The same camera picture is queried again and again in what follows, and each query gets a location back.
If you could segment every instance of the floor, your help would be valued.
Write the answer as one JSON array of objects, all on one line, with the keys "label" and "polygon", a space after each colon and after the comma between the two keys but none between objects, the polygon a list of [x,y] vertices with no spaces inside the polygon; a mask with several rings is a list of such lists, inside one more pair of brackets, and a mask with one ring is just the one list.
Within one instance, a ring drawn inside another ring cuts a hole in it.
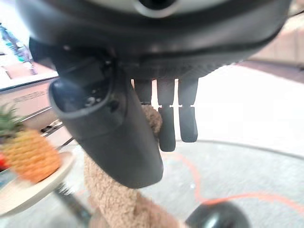
[{"label": "floor", "polygon": [[[254,228],[304,227],[302,97],[304,84],[252,66],[225,66],[200,79],[195,103],[199,140],[194,144],[178,141],[174,153],[163,153],[164,177],[142,189],[143,194],[181,220],[202,201],[217,198],[237,204]],[[180,139],[176,99],[174,107]],[[62,150],[77,157],[65,185],[90,209],[83,186],[83,151],[75,141]],[[51,193],[14,217],[0,218],[0,227],[86,225]]]}]

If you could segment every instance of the gray carpet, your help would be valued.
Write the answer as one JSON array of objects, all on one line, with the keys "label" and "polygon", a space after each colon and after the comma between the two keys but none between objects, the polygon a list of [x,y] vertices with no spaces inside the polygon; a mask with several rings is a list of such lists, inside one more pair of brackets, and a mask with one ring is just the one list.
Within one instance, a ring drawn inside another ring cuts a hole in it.
[{"label": "gray carpet", "polygon": [[[83,151],[67,146],[78,157],[66,179],[71,192],[86,206]],[[181,220],[200,200],[233,199],[254,228],[304,227],[304,160],[276,152],[212,142],[177,142],[176,151],[164,153],[164,176],[141,191]],[[0,219],[1,228],[85,227],[50,194],[28,210]]]}]

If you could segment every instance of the white plate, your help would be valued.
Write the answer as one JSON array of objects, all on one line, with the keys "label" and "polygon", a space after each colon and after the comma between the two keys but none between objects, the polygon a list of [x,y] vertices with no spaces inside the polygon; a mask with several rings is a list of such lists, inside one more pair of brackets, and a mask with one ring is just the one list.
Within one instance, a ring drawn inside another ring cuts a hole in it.
[{"label": "white plate", "polygon": [[43,181],[32,184],[16,178],[0,190],[0,217],[20,213],[51,193],[68,175],[74,157],[71,152],[60,153],[61,167]]}]

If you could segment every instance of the pineapple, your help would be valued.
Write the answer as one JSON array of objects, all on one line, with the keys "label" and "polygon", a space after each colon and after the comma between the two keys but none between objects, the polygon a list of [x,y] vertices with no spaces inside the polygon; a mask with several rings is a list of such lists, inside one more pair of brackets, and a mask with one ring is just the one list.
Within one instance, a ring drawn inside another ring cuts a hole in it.
[{"label": "pineapple", "polygon": [[15,111],[7,104],[0,106],[0,151],[20,177],[38,183],[60,167],[60,157],[39,132],[23,126]]}]

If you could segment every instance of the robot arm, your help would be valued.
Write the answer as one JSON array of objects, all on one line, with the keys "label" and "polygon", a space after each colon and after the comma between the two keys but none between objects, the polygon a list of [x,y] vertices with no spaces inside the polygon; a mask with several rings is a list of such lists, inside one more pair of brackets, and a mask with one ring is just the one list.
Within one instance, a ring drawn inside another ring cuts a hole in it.
[{"label": "robot arm", "polygon": [[17,0],[17,7],[34,59],[51,60],[60,76],[49,89],[59,118],[111,177],[140,188],[162,178],[158,142],[140,107],[151,103],[151,81],[157,80],[163,118],[160,148],[175,149],[176,78],[181,137],[195,142],[198,78],[269,43],[290,2]]}]

